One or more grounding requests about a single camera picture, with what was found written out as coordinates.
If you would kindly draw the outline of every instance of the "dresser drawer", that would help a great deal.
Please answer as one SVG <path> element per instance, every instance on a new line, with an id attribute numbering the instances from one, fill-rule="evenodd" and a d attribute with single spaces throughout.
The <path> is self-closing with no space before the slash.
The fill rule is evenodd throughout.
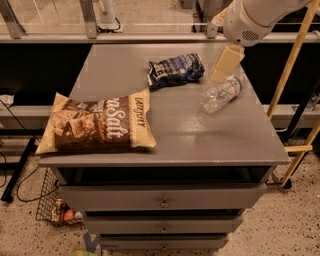
<path id="1" fill-rule="evenodd" d="M 80 211 L 250 208 L 266 185 L 61 186 L 60 196 Z"/>
<path id="2" fill-rule="evenodd" d="M 172 249 L 219 249 L 228 242 L 227 237 L 136 237 L 97 238 L 102 249 L 117 250 L 172 250 Z"/>
<path id="3" fill-rule="evenodd" d="M 94 234 L 229 233 L 241 224 L 240 216 L 131 216 L 84 217 Z"/>

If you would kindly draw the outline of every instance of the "dresser top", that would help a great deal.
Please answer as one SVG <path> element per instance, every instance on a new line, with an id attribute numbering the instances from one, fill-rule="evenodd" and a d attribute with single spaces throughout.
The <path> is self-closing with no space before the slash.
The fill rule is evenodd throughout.
<path id="1" fill-rule="evenodd" d="M 250 82 L 238 97 L 214 115 L 204 116 L 199 95 L 225 43 L 93 45 L 70 98 L 97 101 L 122 97 L 148 87 L 148 61 L 197 53 L 205 65 L 199 83 L 150 92 L 147 114 L 157 145 L 151 149 L 106 153 L 48 154 L 48 167 L 89 166 L 255 166 L 287 164 L 284 150 Z M 233 73 L 243 72 L 241 66 Z"/>

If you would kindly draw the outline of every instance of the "snack bag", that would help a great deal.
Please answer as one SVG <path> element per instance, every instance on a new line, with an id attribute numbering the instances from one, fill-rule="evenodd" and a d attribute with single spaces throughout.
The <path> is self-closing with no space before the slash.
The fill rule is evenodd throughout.
<path id="1" fill-rule="evenodd" d="M 36 154 L 154 147 L 148 110 L 148 89 L 94 102 L 77 102 L 57 93 Z"/>
<path id="2" fill-rule="evenodd" d="M 204 66 L 196 53 L 180 55 L 160 62 L 149 62 L 150 89 L 183 85 L 198 81 L 204 74 Z"/>

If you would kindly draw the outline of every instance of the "chip bag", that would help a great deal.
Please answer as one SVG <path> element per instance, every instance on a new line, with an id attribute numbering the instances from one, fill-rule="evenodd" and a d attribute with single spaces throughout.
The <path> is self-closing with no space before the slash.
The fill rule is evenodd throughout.
<path id="1" fill-rule="evenodd" d="M 36 154 L 154 147 L 146 117 L 149 90 L 121 98 L 77 102 L 56 93 Z"/>

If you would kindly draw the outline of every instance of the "dark blue snack bag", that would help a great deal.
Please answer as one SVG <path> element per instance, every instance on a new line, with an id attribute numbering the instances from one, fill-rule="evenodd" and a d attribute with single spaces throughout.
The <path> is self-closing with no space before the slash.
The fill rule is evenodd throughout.
<path id="1" fill-rule="evenodd" d="M 149 61 L 149 66 L 150 89 L 196 82 L 204 74 L 204 66 L 196 53 L 180 55 L 160 62 Z"/>

